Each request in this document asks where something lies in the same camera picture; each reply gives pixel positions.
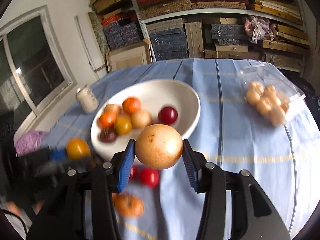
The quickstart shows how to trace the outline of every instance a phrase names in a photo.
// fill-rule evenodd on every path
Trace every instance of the cable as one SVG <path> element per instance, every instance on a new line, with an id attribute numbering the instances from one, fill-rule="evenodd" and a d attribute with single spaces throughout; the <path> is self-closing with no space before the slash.
<path id="1" fill-rule="evenodd" d="M 12 212 L 10 212 L 10 211 L 8 211 L 8 210 L 5 210 L 5 209 L 1 209 L 1 210 L 3 211 L 3 213 L 4 213 L 4 214 L 12 215 L 12 216 L 16 217 L 17 219 L 19 219 L 19 220 L 20 220 L 20 222 L 22 223 L 22 226 L 23 226 L 24 232 L 25 232 L 26 234 L 28 233 L 28 231 L 27 231 L 27 227 L 26 227 L 26 224 L 23 222 L 23 220 L 22 220 L 22 218 L 21 218 L 21 217 L 17 216 L 16 214 L 14 214 L 14 213 L 12 213 Z"/>

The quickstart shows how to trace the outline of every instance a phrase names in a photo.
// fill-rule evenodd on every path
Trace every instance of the tablecloth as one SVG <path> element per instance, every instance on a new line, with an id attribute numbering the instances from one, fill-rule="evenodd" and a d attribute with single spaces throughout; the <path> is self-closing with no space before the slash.
<path id="1" fill-rule="evenodd" d="M 294 237 L 320 199 L 320 132 L 307 107 L 286 125 L 274 128 L 244 101 L 236 70 L 257 63 L 231 59 L 159 61 L 108 74 L 93 84 L 92 90 L 102 106 L 114 94 L 138 82 L 165 78 L 192 86 L 201 102 L 200 120 L 189 138 L 192 148 L 226 171 L 249 170 Z M 85 114 L 74 103 L 51 129 L 44 145 L 64 147 L 73 136 L 81 136 L 90 144 L 95 114 Z M 136 182 L 129 183 L 125 191 L 143 199 L 145 212 L 139 219 L 119 217 L 123 239 L 196 238 L 204 194 L 196 194 L 190 187 L 181 159 L 161 171 L 158 188 L 149 189 Z M 230 237 L 230 201 L 228 195 L 225 239 Z M 90 208 L 86 217 L 90 239 Z"/>

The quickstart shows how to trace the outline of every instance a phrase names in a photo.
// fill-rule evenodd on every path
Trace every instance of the bowl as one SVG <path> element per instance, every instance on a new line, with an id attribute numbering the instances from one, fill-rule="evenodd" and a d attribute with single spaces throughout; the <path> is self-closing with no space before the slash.
<path id="1" fill-rule="evenodd" d="M 101 128 L 97 121 L 104 111 L 106 104 L 119 104 L 128 97 L 141 100 L 142 109 L 148 110 L 153 122 L 163 106 L 173 106 L 178 111 L 177 121 L 171 125 L 181 135 L 182 139 L 189 138 L 195 130 L 200 118 L 200 100 L 196 91 L 188 84 L 169 79 L 157 79 L 141 82 L 130 86 L 110 98 L 98 111 L 91 127 L 91 142 L 95 151 L 105 160 L 110 161 L 117 152 L 124 151 L 129 140 L 136 139 L 142 129 L 134 129 L 130 133 L 118 136 L 113 143 L 102 143 L 98 137 Z M 137 158 L 135 164 L 141 164 Z"/>

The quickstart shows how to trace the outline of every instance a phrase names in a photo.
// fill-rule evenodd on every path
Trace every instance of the red fruit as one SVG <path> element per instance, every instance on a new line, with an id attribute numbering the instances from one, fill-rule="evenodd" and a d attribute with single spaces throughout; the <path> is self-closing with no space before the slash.
<path id="1" fill-rule="evenodd" d="M 139 175 L 142 184 L 155 188 L 159 184 L 159 171 L 152 168 L 144 168 Z"/>
<path id="2" fill-rule="evenodd" d="M 178 119 L 178 112 L 171 106 L 165 106 L 158 113 L 158 120 L 167 125 L 173 124 Z"/>
<path id="3" fill-rule="evenodd" d="M 137 175 L 138 175 L 138 168 L 137 168 L 137 166 L 133 165 L 131 168 L 129 180 L 135 179 L 137 177 Z"/>

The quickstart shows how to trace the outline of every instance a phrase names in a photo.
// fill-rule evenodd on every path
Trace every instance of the silver bolt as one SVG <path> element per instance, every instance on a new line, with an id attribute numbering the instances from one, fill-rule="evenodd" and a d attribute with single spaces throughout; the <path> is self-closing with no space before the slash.
<path id="1" fill-rule="evenodd" d="M 74 170 L 74 169 L 68 170 L 68 172 L 67 172 L 67 174 L 68 174 L 69 176 L 74 176 L 76 173 L 77 173 L 77 171 Z"/>
<path id="2" fill-rule="evenodd" d="M 208 169 L 214 169 L 214 167 L 215 167 L 214 163 L 212 163 L 212 162 L 207 162 L 207 163 L 205 164 L 205 166 L 206 166 Z"/>
<path id="3" fill-rule="evenodd" d="M 112 163 L 103 163 L 102 167 L 105 169 L 110 169 L 112 167 Z"/>
<path id="4" fill-rule="evenodd" d="M 247 170 L 242 170 L 241 174 L 242 174 L 242 176 L 245 176 L 245 177 L 249 177 L 250 176 L 250 172 L 247 171 Z"/>

